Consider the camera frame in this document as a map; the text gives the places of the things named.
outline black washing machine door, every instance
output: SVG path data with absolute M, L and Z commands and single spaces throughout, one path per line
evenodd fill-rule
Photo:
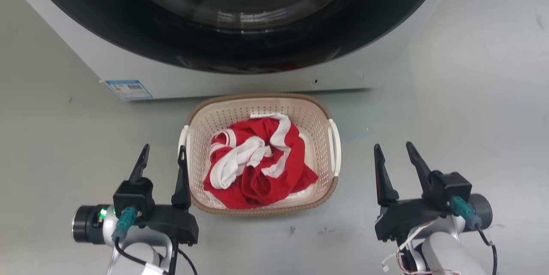
M 96 35 L 141 56 L 193 70 L 260 74 L 362 48 L 424 0 L 52 1 Z

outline clothing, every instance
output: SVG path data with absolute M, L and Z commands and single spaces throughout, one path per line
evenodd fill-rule
M 269 205 L 306 189 L 318 176 L 305 164 L 305 143 L 286 115 L 253 115 L 214 135 L 209 191 L 230 209 Z

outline basket rim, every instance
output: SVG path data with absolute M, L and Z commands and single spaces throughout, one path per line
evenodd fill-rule
M 189 115 L 187 118 L 186 125 L 190 126 L 190 123 L 192 123 L 194 117 L 198 112 L 203 109 L 204 107 L 208 105 L 212 105 L 213 103 L 222 103 L 224 101 L 232 101 L 232 100 L 240 100 L 240 99 L 262 99 L 262 98 L 286 98 L 286 99 L 301 99 L 310 101 L 311 103 L 314 103 L 316 106 L 322 110 L 324 115 L 326 115 L 327 119 L 331 119 L 332 115 L 328 111 L 327 107 L 318 101 L 317 99 L 304 95 L 304 94 L 298 94 L 298 93 L 260 93 L 260 94 L 242 94 L 242 95 L 229 95 L 229 96 L 223 96 L 223 97 L 214 97 L 211 99 L 208 99 L 200 105 L 198 105 L 194 111 Z M 210 213 L 210 214 L 217 214 L 217 215 L 226 215 L 226 216 L 268 216 L 268 215 L 281 215 L 281 214 L 288 214 L 298 211 L 304 211 L 304 210 L 310 210 L 315 207 L 318 207 L 325 203 L 334 193 L 335 187 L 338 183 L 338 177 L 334 176 L 332 178 L 332 184 L 330 186 L 330 189 L 317 201 L 302 204 L 302 205 L 295 205 L 295 206 L 288 206 L 288 207 L 278 207 L 274 209 L 243 209 L 243 210 L 229 210 L 229 209 L 215 209 L 213 207 L 205 206 L 204 204 L 200 203 L 198 199 L 194 196 L 192 191 L 190 191 L 190 200 L 194 206 L 198 207 L 198 209 Z

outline green led indicator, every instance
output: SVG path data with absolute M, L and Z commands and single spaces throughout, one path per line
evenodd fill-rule
M 100 216 L 102 219 L 105 219 L 105 216 L 106 216 L 106 209 L 101 209 L 100 211 Z

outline basket handle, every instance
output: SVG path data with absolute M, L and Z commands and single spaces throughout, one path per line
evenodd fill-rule
M 330 140 L 330 156 L 332 158 L 332 171 L 334 176 L 339 176 L 341 171 L 341 140 L 339 139 L 339 130 L 333 119 L 328 119 L 328 132 Z
M 181 148 L 181 145 L 187 146 L 187 131 L 189 129 L 188 125 L 185 125 L 183 129 L 181 130 L 181 135 L 179 136 L 179 145 L 177 146 L 177 156 L 179 156 L 179 149 Z

